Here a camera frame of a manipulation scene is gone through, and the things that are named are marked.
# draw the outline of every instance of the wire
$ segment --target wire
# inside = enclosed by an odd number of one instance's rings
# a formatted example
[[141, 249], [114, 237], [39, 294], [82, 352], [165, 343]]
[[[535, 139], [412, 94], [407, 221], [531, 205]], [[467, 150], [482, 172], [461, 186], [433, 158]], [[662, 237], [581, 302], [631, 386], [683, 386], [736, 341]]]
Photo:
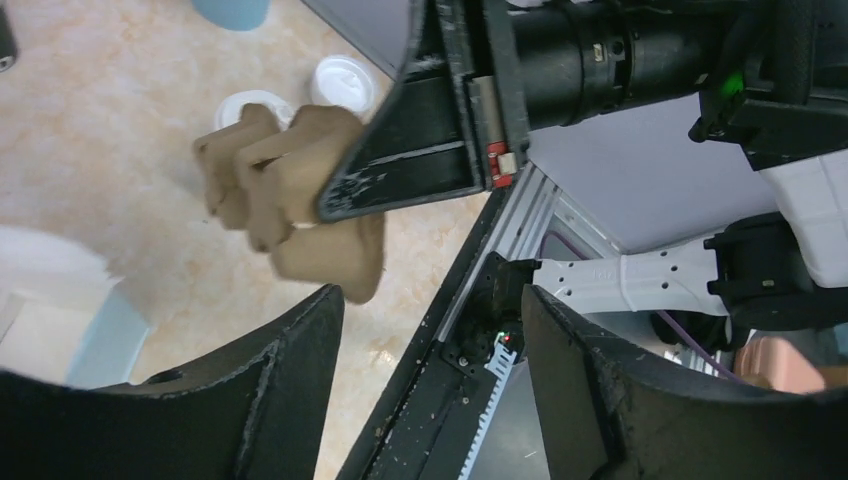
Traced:
[[[547, 246], [548, 240], [550, 240], [551, 238], [555, 238], [557, 241], [562, 243], [563, 246], [571, 250], [571, 252], [574, 253], [574, 255], [577, 256], [578, 259], [589, 259], [589, 257], [580, 253], [580, 251], [574, 246], [574, 244], [571, 243], [567, 238], [565, 238], [564, 235], [553, 230], [548, 230], [542, 236], [542, 242], [541, 245], [539, 245], [539, 254], [537, 255], [539, 259], [541, 259], [542, 255], [545, 253], [545, 246]], [[691, 335], [689, 335], [686, 329], [683, 328], [680, 323], [678, 323], [677, 320], [675, 320], [671, 315], [669, 315], [668, 312], [666, 312], [665, 310], [658, 310], [656, 313], [657, 315], [659, 315], [660, 318], [665, 321], [665, 323], [668, 324], [669, 327], [671, 327], [672, 330], [674, 330], [675, 333], [677, 333], [677, 335], [683, 340], [684, 343], [686, 343], [689, 348], [691, 348], [695, 353], [697, 353], [698, 356], [703, 358], [705, 362], [710, 364], [711, 367], [715, 368], [719, 374], [721, 374], [723, 377], [727, 378], [732, 382], [736, 382], [741, 385], [747, 385], [747, 382], [739, 378], [736, 374], [731, 372], [730, 369], [719, 363], [715, 358], [712, 357], [712, 355], [707, 353], [707, 351], [704, 350], [704, 347], [699, 345], [698, 342], [696, 342], [695, 339], [692, 338]]]

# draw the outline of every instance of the beige table surface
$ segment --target beige table surface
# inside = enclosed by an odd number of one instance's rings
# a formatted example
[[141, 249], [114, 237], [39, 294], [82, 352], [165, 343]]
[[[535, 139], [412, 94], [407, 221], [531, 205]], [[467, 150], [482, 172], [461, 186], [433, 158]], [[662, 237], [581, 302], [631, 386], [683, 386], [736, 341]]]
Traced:
[[[232, 93], [305, 103], [318, 60], [356, 55], [349, 44], [298, 0], [273, 0], [248, 33], [215, 27], [189, 0], [6, 3], [21, 57], [0, 74], [0, 223], [66, 235], [110, 259], [154, 329], [134, 381], [315, 290], [275, 279], [243, 233], [207, 217], [190, 144]], [[316, 478], [335, 477], [484, 201], [390, 214], [380, 291], [347, 308]]]

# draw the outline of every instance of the pink object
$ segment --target pink object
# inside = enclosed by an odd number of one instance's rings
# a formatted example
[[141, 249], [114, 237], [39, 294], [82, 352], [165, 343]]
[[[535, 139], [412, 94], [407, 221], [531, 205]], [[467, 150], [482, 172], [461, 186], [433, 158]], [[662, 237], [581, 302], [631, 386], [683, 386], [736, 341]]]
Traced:
[[759, 375], [772, 388], [788, 393], [813, 393], [825, 389], [822, 374], [787, 340], [758, 338], [736, 355], [736, 373]]

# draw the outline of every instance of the light blue container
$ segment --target light blue container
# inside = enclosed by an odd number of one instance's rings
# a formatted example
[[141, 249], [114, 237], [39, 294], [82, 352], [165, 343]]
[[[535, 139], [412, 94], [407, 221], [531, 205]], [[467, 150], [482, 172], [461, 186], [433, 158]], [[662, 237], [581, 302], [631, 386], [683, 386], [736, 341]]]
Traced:
[[271, 0], [191, 0], [191, 3], [215, 25], [243, 32], [262, 25]]

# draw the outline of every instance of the gray wall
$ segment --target gray wall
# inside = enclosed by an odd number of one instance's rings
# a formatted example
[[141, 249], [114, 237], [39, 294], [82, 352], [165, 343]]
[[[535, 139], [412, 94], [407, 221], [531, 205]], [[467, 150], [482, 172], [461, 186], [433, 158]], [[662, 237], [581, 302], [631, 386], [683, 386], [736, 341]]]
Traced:
[[[409, 0], [304, 0], [380, 68], [403, 60]], [[774, 211], [738, 147], [697, 145], [695, 97], [533, 133], [530, 156], [629, 250]]]

